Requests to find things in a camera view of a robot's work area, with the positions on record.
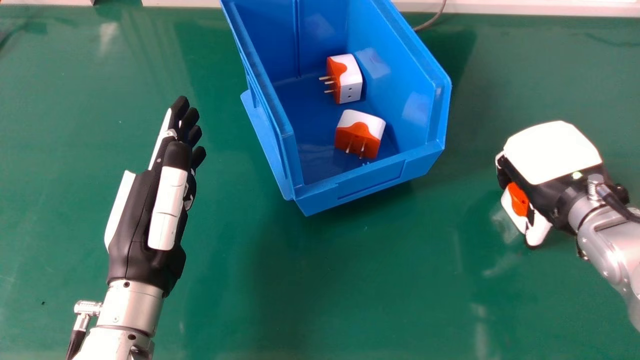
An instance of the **blue plastic bin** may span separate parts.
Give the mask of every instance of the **blue plastic bin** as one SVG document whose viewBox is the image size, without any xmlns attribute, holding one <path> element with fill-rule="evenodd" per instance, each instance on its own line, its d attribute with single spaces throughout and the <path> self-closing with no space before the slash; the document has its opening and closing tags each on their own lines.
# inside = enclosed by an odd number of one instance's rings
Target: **blue plastic bin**
<svg viewBox="0 0 640 360">
<path fill-rule="evenodd" d="M 241 99 L 286 200 L 305 215 L 422 176 L 444 150 L 451 80 L 389 0 L 221 0 L 246 70 Z M 318 77 L 354 54 L 362 100 Z M 375 160 L 333 148 L 342 112 L 387 122 Z"/>
</svg>

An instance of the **green table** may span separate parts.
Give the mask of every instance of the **green table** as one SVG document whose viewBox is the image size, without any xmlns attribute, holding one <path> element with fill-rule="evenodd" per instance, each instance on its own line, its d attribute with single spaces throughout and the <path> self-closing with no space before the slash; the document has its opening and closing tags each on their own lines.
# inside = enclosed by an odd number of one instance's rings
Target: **green table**
<svg viewBox="0 0 640 360">
<path fill-rule="evenodd" d="M 566 119 L 639 202 L 640 20 L 444 17 L 421 34 L 454 83 L 444 155 L 310 218 L 278 191 L 219 10 L 3 6 L 0 34 L 0 359 L 62 358 L 75 301 L 102 300 L 120 177 L 179 94 L 209 157 L 155 359 L 638 358 L 573 239 L 532 252 L 505 222 L 493 157 Z"/>
</svg>

